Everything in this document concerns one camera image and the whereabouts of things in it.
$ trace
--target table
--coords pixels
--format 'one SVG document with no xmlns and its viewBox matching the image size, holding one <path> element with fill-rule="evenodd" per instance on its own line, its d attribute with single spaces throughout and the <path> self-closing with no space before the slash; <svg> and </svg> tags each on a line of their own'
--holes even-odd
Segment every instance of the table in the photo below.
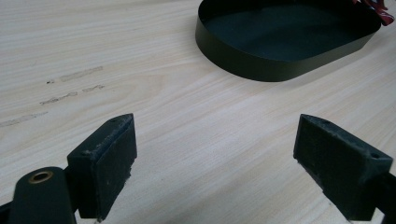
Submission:
<svg viewBox="0 0 396 224">
<path fill-rule="evenodd" d="M 396 24 L 266 83 L 201 53 L 199 4 L 0 1 L 0 204 L 23 175 L 66 167 L 102 123 L 134 113 L 138 157 L 104 223 L 348 223 L 292 157 L 297 124 L 328 119 L 396 158 Z"/>
</svg>

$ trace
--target light wood surface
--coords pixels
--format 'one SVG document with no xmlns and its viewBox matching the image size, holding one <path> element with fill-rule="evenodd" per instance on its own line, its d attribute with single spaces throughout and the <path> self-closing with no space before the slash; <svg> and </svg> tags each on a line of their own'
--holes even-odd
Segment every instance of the light wood surface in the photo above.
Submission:
<svg viewBox="0 0 396 224">
<path fill-rule="evenodd" d="M 20 177 L 64 168 L 102 123 L 134 113 L 138 158 L 104 223 L 348 223 L 292 157 L 297 124 L 328 119 L 396 158 L 396 24 L 265 83 L 198 50 L 199 4 L 0 0 L 0 204 Z"/>
</svg>

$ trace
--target black container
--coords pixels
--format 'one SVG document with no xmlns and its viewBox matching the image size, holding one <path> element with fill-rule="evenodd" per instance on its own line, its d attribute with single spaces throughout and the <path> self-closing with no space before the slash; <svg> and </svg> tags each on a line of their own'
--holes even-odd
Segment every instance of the black container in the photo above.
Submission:
<svg viewBox="0 0 396 224">
<path fill-rule="evenodd" d="M 380 27 L 351 0 L 204 0 L 195 38 L 224 70 L 277 82 L 361 49 Z"/>
</svg>

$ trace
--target black tray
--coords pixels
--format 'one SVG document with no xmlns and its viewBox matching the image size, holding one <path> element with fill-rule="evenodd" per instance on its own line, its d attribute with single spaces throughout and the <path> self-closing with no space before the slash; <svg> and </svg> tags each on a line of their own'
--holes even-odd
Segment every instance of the black tray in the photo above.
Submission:
<svg viewBox="0 0 396 224">
<path fill-rule="evenodd" d="M 361 49 L 380 27 L 351 0 L 204 0 L 195 38 L 228 72 L 285 81 Z"/>
</svg>

